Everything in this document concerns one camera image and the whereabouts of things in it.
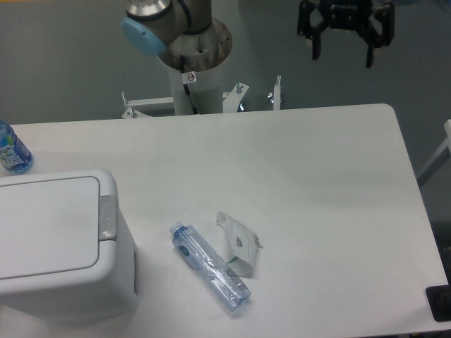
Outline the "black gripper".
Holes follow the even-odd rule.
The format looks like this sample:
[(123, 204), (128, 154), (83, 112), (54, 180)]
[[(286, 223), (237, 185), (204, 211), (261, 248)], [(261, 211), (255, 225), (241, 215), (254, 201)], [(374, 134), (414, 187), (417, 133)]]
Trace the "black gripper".
[[(321, 20), (312, 25), (311, 14), (317, 10)], [(381, 24), (378, 32), (370, 17)], [(374, 49), (389, 46), (395, 35), (395, 5), (391, 1), (373, 6), (372, 1), (300, 1), (297, 19), (297, 34), (306, 37), (312, 45), (312, 59), (321, 55), (321, 33), (330, 27), (359, 33), (367, 44), (366, 67), (373, 65)]]

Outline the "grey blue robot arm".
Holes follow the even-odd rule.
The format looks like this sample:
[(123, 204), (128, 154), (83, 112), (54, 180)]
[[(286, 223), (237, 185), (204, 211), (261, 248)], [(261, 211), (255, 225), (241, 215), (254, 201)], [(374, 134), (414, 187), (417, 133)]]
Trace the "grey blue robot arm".
[[(141, 53), (156, 56), (182, 73), (218, 67), (233, 47), (228, 28), (212, 16), (210, 1), (126, 1), (121, 29)], [(366, 43), (366, 67), (373, 52), (390, 45), (395, 35), (395, 5), (387, 1), (301, 1), (299, 36), (312, 45), (312, 58), (321, 55), (321, 33), (331, 28), (356, 32)]]

